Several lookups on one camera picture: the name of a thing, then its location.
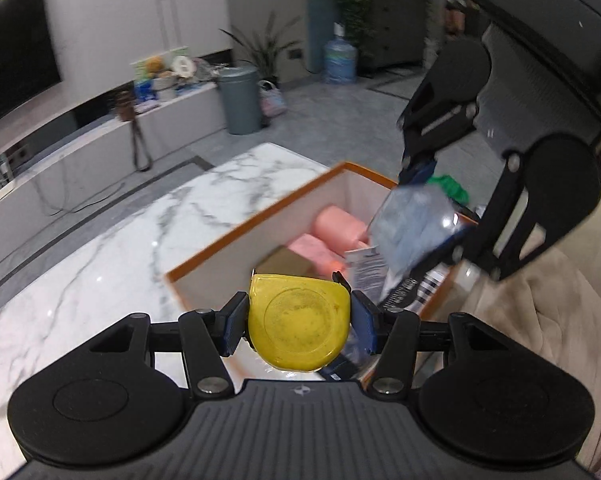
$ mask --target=beige blanket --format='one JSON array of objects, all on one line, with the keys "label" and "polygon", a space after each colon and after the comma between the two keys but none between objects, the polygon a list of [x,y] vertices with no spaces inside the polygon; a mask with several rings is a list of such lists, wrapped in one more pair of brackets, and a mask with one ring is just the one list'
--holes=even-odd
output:
[{"label": "beige blanket", "polygon": [[601,462],[601,299],[580,271],[553,249],[502,283],[483,279],[463,310],[587,387],[596,417],[577,459],[596,470]]}]

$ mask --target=plastic bag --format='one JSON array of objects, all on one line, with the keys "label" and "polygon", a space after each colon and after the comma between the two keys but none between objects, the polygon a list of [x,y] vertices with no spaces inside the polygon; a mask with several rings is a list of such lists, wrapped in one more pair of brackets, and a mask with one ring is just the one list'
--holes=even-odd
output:
[{"label": "plastic bag", "polygon": [[282,92],[273,83],[262,80],[258,85],[260,86],[263,114],[269,118],[274,118],[287,111],[287,104],[282,97]]},{"label": "plastic bag", "polygon": [[399,186],[369,226],[389,269],[404,276],[423,256],[462,229],[458,214],[438,186]]}]

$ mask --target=trash can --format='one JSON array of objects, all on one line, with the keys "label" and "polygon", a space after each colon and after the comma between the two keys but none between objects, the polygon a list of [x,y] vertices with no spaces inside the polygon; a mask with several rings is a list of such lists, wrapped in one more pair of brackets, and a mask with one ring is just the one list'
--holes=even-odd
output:
[{"label": "trash can", "polygon": [[261,129],[263,112],[260,106],[259,80],[258,70],[251,65],[223,68],[220,71],[218,87],[230,134],[247,135]]}]

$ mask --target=white wall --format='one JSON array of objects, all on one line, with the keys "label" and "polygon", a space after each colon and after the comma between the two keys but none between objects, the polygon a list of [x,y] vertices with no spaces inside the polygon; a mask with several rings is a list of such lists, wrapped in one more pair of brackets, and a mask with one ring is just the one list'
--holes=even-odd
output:
[{"label": "white wall", "polygon": [[226,0],[47,0],[63,82],[0,121],[0,153],[41,124],[133,78],[130,63],[187,45],[231,47]]},{"label": "white wall", "polygon": [[[300,16],[302,19],[292,30],[282,38],[282,43],[299,40],[301,43],[294,48],[302,48],[305,56],[307,51],[307,0],[229,0],[229,19],[231,25],[239,28],[249,38],[256,32],[262,36],[272,10],[276,11],[277,28],[287,23],[292,18]],[[245,57],[244,50],[239,45],[234,45],[236,59]],[[308,74],[302,63],[295,59],[290,60],[287,53],[279,58],[280,81],[287,82],[306,77]]]}]

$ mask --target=cardboard box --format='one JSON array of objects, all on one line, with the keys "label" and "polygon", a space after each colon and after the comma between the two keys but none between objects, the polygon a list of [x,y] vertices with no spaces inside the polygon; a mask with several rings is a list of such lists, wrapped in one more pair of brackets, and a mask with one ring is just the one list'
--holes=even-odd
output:
[{"label": "cardboard box", "polygon": [[300,254],[285,246],[274,249],[274,252],[261,261],[255,269],[256,274],[285,274],[301,278],[317,278],[314,264]]},{"label": "cardboard box", "polygon": [[[325,207],[336,205],[368,224],[395,185],[378,173],[343,162],[168,272],[167,282],[185,310],[219,310],[237,291],[249,290],[252,271],[272,251],[310,232]],[[454,277],[452,270],[429,298],[420,312],[423,319],[433,319]],[[244,341],[225,364],[237,387],[245,378],[319,379],[317,374],[290,376],[273,369]]]}]

